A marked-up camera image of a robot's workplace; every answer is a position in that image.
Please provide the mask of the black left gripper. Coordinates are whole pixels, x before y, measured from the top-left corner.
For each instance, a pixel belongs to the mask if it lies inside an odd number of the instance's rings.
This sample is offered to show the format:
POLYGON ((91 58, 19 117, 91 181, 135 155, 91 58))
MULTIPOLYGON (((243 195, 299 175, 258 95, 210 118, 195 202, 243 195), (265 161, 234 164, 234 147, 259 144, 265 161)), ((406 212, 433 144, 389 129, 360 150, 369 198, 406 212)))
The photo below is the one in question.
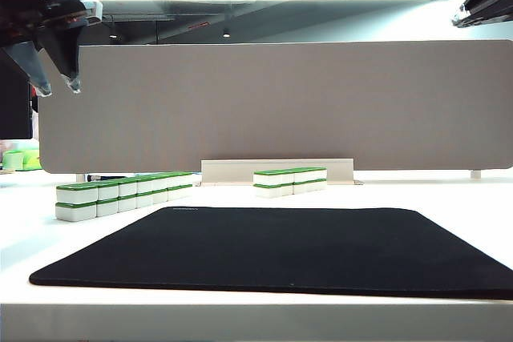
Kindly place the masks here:
POLYGON ((86 25, 86 15, 82 0, 1 0, 1 48, 26 73, 37 96, 52 94, 33 44, 37 39, 66 85, 75 94, 81 92, 79 36, 83 28, 75 26, 86 25))

